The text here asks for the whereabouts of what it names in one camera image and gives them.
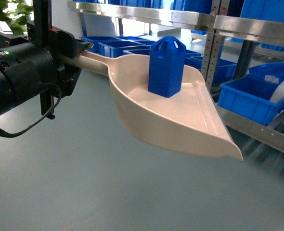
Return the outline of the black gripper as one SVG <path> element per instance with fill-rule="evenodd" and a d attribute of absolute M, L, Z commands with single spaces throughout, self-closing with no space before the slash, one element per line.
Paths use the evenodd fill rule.
<path fill-rule="evenodd" d="M 49 29 L 49 45 L 46 49 L 56 61 L 58 69 L 56 83 L 60 87 L 62 97 L 70 96 L 77 84 L 81 69 L 67 63 L 93 47 L 93 44 L 76 39 L 71 33 L 57 27 Z"/>

